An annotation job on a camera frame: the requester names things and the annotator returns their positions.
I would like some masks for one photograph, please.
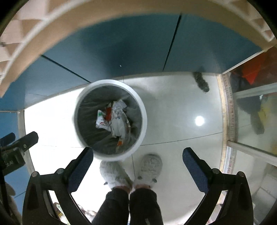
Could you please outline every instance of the gray pants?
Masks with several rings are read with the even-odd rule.
[[[114,188],[106,195],[92,225],[127,225],[129,196]],[[163,225],[157,195],[150,189],[140,188],[130,195],[130,225]]]

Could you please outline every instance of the blue armrest pad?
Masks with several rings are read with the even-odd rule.
[[[67,190],[69,193],[77,191],[92,161],[93,161],[93,150],[92,148],[90,148],[86,152],[86,154],[82,157],[80,163],[68,178]]]
[[[192,176],[195,184],[197,185],[199,191],[208,193],[209,183],[206,174],[202,171],[201,167],[197,163],[200,159],[195,158],[197,155],[191,148],[185,148],[183,151],[183,162],[187,167],[190,175]]]

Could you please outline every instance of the foot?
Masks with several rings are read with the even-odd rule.
[[[102,161],[100,163],[100,173],[105,180],[105,184],[107,184],[110,189],[115,187],[123,190],[132,189],[131,179],[118,162]]]
[[[140,162],[140,170],[134,181],[135,188],[153,187],[161,173],[163,162],[157,155],[145,155]]]

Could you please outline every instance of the leg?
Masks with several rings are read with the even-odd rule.
[[[132,182],[117,162],[101,162],[100,173],[112,189],[92,221],[92,225],[127,225]]]
[[[130,225],[163,225],[157,195],[151,190],[162,169],[161,158],[146,155],[135,179],[135,191],[130,195]]]
[[[92,221],[92,225],[127,225],[129,217],[129,195],[126,191],[114,188]]]
[[[130,225],[163,225],[157,195],[147,188],[136,189],[130,195]]]

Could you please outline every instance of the gray trash bag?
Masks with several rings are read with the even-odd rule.
[[[97,111],[104,111],[109,103],[122,99],[127,107],[124,112],[131,126],[130,139],[118,149],[119,137],[113,138],[111,132],[96,128]],[[107,85],[89,92],[82,100],[77,114],[77,126],[81,137],[88,147],[107,155],[121,154],[136,142],[140,135],[142,116],[136,100],[124,89]]]

